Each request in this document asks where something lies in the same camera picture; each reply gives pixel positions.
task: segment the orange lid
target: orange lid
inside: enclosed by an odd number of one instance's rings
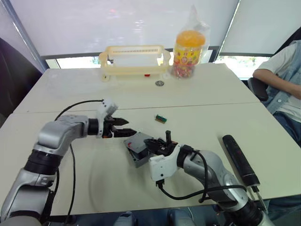
[[[199,47],[205,44],[205,40],[200,32],[189,30],[178,34],[176,43],[184,47]]]

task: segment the jeans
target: jeans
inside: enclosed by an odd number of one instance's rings
[[[274,117],[287,133],[301,147],[301,123],[290,119],[285,113],[275,112]],[[269,202],[269,218],[276,220],[291,212],[301,210],[301,195],[271,199]]]

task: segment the person's arm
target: person's arm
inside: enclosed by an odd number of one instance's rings
[[[276,89],[287,92],[294,97],[301,99],[301,86],[285,81],[266,69],[258,69],[253,73],[253,77]]]

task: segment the person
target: person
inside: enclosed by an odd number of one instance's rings
[[[263,62],[254,71],[253,77],[268,84],[269,98],[263,104],[301,147],[301,40],[293,41]],[[271,220],[298,210],[301,210],[301,195],[269,202]]]

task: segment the plastic bag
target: plastic bag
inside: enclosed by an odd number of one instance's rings
[[[206,54],[209,42],[210,27],[199,21],[197,10],[193,5],[186,25],[177,35],[171,73],[178,78],[191,77],[195,65]]]

